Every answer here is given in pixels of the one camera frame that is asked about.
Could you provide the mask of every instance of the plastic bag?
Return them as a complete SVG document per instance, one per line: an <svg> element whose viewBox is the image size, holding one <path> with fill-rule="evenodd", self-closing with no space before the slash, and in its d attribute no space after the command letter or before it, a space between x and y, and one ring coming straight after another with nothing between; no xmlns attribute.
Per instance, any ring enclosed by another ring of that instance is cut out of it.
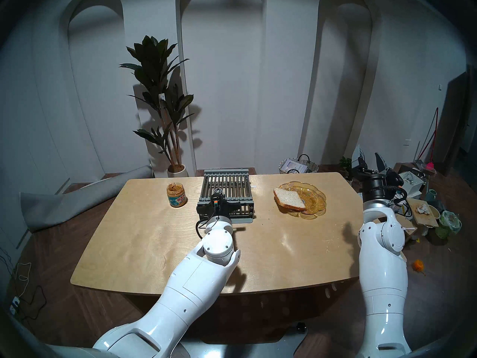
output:
<svg viewBox="0 0 477 358"><path fill-rule="evenodd" d="M435 229L435 232L441 239L445 239L451 233L458 233L461 227L462 223L454 213L443 211L439 217L439 227Z"/></svg>

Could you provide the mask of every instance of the white wall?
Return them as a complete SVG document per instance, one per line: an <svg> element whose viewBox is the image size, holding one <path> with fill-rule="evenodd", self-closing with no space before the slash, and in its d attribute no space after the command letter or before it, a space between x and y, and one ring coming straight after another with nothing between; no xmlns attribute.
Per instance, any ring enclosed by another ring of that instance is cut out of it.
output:
<svg viewBox="0 0 477 358"><path fill-rule="evenodd" d="M128 172L149 164L143 139L133 133L141 128L127 69L130 62L124 41L121 2L85 0L87 8L70 21L68 43L71 68L81 109L101 167L105 173Z"/></svg>
<svg viewBox="0 0 477 358"><path fill-rule="evenodd" d="M71 182L104 176L78 100L68 23L81 0L42 0L33 13L34 77L46 122Z"/></svg>
<svg viewBox="0 0 477 358"><path fill-rule="evenodd" d="M344 154L363 88L371 30L363 0L320 0L299 149L317 164L336 164Z"/></svg>
<svg viewBox="0 0 477 358"><path fill-rule="evenodd" d="M253 167L262 1L191 0L181 25L197 168Z"/></svg>
<svg viewBox="0 0 477 358"><path fill-rule="evenodd" d="M0 49L0 247L13 264L30 237L27 233L20 242L27 227L19 192L54 194L68 180L32 74L31 31L32 17L27 15ZM0 264L0 298L9 278Z"/></svg>
<svg viewBox="0 0 477 358"><path fill-rule="evenodd" d="M319 0L267 0L255 167L278 173L297 156L307 105Z"/></svg>
<svg viewBox="0 0 477 358"><path fill-rule="evenodd" d="M448 82L466 70L466 54L457 30L418 1L373 0L372 7L380 11L379 60L358 143L394 166L412 161Z"/></svg>
<svg viewBox="0 0 477 358"><path fill-rule="evenodd" d="M176 5L178 5L178 2L176 0L121 0L121 3L123 4L126 46L133 47L134 42L141 43L145 35L153 36L158 40L168 38L169 44L178 42L176 20ZM179 51L176 47L170 55L170 60L177 55L179 55ZM129 55L125 62L135 61ZM128 77L128 82L130 89L134 88L136 95L140 96L141 93L137 94L140 87L137 87L138 82L132 74ZM141 102L137 104L137 107L141 124L145 128L149 130L151 125L159 125L155 112L152 113ZM194 176L196 166L188 131L181 134L180 137L182 163L186 166L189 176ZM149 142L146 145L155 176L166 177L166 170L169 166L167 159L164 155L157 153L155 145Z"/></svg>

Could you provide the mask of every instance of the jar label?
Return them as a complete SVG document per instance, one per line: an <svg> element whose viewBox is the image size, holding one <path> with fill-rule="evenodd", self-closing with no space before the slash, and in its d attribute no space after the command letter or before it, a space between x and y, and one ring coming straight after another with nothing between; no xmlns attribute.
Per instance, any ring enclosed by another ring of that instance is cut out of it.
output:
<svg viewBox="0 0 477 358"><path fill-rule="evenodd" d="M182 195L180 196L177 196L177 197L169 197L169 203L171 204L171 206L174 206L174 207L179 207L181 205L183 205L186 201L186 193L184 192Z"/></svg>

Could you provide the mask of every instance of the gray rolled mat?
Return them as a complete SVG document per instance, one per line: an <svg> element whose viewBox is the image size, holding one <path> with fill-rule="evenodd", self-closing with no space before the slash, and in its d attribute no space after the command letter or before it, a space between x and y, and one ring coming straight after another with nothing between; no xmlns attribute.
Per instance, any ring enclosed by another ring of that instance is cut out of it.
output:
<svg viewBox="0 0 477 358"><path fill-rule="evenodd" d="M39 195L20 192L23 219L31 232L63 223L95 205L116 196L128 180L152 178L150 166L97 181L64 195Z"/></svg>

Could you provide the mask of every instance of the bowl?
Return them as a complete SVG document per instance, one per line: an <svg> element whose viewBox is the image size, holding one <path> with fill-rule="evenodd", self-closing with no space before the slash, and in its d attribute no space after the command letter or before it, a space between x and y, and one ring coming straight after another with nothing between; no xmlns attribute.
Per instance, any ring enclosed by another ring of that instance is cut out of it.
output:
<svg viewBox="0 0 477 358"><path fill-rule="evenodd" d="M438 211L436 208L434 208L432 205L429 205L429 204L428 204L427 206L428 206L429 209L431 210L432 215L434 216L434 218L435 218L435 219L439 219L439 217L441 216L441 215L439 214L439 211Z"/></svg>

